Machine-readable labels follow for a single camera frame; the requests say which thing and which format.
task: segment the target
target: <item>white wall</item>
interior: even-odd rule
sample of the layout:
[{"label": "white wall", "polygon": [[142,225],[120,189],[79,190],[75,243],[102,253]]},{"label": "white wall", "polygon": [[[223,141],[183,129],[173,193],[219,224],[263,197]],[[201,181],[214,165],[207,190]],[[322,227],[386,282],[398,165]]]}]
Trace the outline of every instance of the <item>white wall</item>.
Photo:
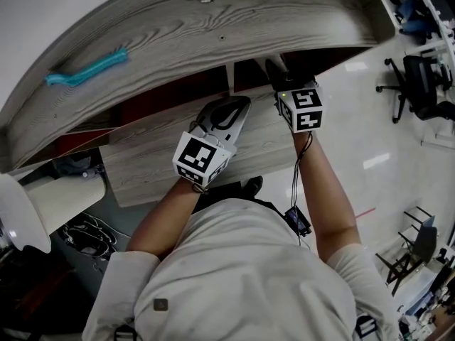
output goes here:
[{"label": "white wall", "polygon": [[0,109],[63,32],[107,0],[0,0]]}]

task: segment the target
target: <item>blue brush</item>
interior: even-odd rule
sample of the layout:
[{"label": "blue brush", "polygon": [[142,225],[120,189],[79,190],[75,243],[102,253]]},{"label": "blue brush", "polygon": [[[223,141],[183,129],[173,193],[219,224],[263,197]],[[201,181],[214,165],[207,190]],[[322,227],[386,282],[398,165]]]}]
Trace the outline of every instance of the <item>blue brush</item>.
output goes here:
[{"label": "blue brush", "polygon": [[60,83],[61,85],[68,85],[71,87],[78,86],[84,81],[87,81],[89,78],[97,75],[98,73],[128,60],[128,51],[126,48],[120,48],[116,53],[108,55],[95,63],[92,63],[90,66],[84,70],[74,74],[74,75],[61,75],[58,73],[47,75],[45,81],[48,86]]}]

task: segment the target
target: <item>chair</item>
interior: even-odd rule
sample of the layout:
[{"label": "chair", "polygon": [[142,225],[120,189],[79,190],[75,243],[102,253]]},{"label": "chair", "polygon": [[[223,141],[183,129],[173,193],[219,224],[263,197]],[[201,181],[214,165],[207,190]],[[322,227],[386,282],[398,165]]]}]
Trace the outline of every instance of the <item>chair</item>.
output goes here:
[{"label": "chair", "polygon": [[393,117],[392,121],[396,124],[400,119],[405,108],[406,99],[409,100],[409,110],[414,112],[421,120],[433,119],[434,117],[443,117],[444,119],[455,121],[455,105],[445,101],[437,103],[436,88],[444,85],[444,89],[451,86],[451,74],[443,70],[443,76],[438,75],[432,70],[432,60],[417,55],[407,55],[403,59],[405,64],[405,77],[398,70],[392,59],[385,60],[386,65],[392,65],[392,68],[398,79],[398,86],[377,86],[376,91],[386,90],[400,91],[398,99],[400,109],[398,116]]},{"label": "chair", "polygon": [[437,228],[433,226],[434,216],[430,215],[420,207],[417,207],[417,209],[428,215],[429,218],[423,222],[405,211],[406,216],[411,217],[413,220],[420,223],[419,229],[412,225],[412,228],[418,231],[415,241],[412,242],[401,232],[398,232],[398,234],[406,241],[409,251],[393,264],[389,263],[376,253],[376,256],[381,260],[381,262],[389,268],[386,283],[390,284],[393,281],[397,281],[393,287],[392,296],[394,296],[397,292],[403,279],[410,275],[422,263],[428,263],[432,260],[437,247]]}]

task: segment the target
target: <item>red line on floor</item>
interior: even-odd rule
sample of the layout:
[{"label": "red line on floor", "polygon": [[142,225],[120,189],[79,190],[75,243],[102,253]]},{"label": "red line on floor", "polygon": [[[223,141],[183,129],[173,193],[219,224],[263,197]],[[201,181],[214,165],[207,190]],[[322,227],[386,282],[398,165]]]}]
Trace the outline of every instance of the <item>red line on floor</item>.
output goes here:
[{"label": "red line on floor", "polygon": [[374,210],[376,210],[376,207],[370,208],[368,211],[362,212],[361,214],[355,216],[355,218],[358,219],[359,217],[362,217],[363,215],[366,215],[366,214],[368,214],[370,212],[373,212]]}]

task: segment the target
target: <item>white shirt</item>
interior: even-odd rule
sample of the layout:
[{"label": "white shirt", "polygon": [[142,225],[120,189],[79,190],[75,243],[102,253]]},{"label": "white shirt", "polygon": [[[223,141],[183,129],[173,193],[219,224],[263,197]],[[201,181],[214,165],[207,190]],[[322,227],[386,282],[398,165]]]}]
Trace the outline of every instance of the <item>white shirt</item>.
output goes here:
[{"label": "white shirt", "polygon": [[[167,311],[154,310],[160,299]],[[143,341],[352,340],[362,312],[380,339],[398,338],[392,296],[361,245],[325,264],[277,213],[229,199],[193,215],[162,263],[113,254],[82,338],[113,340],[134,321]]]}]

